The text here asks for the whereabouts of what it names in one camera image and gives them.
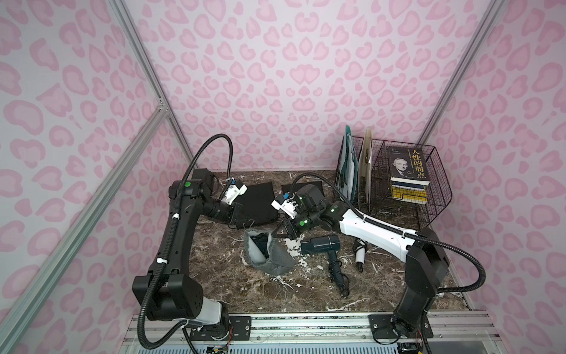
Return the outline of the plain black pouch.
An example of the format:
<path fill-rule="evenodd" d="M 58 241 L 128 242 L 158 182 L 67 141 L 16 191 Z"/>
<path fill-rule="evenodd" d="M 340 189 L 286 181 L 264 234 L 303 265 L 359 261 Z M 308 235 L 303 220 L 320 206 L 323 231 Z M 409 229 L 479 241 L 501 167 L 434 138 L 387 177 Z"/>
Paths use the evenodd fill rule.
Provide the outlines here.
<path fill-rule="evenodd" d="M 278 211 L 271 206 L 275 199 L 274 186 L 271 181 L 248 186 L 244 195 L 238 196 L 236 204 L 243 206 L 246 215 L 251 219 L 249 227 L 271 224 L 278 220 Z"/>

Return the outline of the grey hair dryer pouch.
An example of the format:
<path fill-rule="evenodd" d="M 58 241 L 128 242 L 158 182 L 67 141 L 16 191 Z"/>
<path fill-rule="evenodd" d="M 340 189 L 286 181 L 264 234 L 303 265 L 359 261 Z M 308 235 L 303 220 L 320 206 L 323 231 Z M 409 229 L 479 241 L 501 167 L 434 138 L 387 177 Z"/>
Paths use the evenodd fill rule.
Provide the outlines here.
<path fill-rule="evenodd" d="M 250 251 L 250 237 L 260 233 L 266 233 L 269 236 L 268 253 L 269 258 L 262 263 L 254 262 L 249 255 Z M 265 274 L 280 276 L 293 271 L 296 262 L 287 252 L 287 248 L 281 245 L 277 239 L 270 232 L 262 230 L 246 230 L 244 233 L 244 253 L 249 264 L 256 270 L 262 271 Z"/>

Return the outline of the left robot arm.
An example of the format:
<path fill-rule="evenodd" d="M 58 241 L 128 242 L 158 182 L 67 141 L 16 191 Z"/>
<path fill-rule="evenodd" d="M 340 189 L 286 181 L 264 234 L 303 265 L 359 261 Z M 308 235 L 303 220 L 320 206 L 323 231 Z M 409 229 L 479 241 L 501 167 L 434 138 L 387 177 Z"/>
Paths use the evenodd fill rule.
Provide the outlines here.
<path fill-rule="evenodd" d="M 206 298 L 201 284 L 190 277 L 190 254 L 201 216 L 222 224 L 242 223 L 242 206 L 236 200 L 248 188 L 229 176 L 215 196 L 215 174 L 195 165 L 191 161 L 170 186 L 161 244 L 147 274 L 135 277 L 132 285 L 141 306 L 136 334 L 146 350 L 164 345 L 178 330 L 188 342 L 191 329 L 202 330 L 215 341 L 231 342 L 234 336 L 226 304 Z"/>

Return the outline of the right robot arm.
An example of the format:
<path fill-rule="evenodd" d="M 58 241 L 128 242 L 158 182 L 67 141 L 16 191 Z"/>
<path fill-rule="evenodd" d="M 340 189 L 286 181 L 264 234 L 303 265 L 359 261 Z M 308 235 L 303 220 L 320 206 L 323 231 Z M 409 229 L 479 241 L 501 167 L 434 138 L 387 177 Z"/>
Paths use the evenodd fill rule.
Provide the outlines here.
<path fill-rule="evenodd" d="M 420 337 L 428 344 L 425 325 L 427 315 L 438 294 L 466 293 L 478 290 L 486 281 L 486 270 L 469 252 L 442 242 L 427 228 L 420 232 L 389 224 L 356 208 L 337 186 L 338 200 L 329 201 L 315 186 L 300 189 L 292 186 L 288 193 L 275 197 L 272 207 L 284 212 L 283 226 L 288 238 L 321 227 L 356 237 L 381 248 L 405 264 L 405 290 L 392 315 L 384 324 L 375 324 L 372 337 L 379 345 L 393 345 L 400 339 Z M 462 256 L 478 271 L 477 280 L 461 287 L 442 285 L 450 265 L 447 252 Z"/>

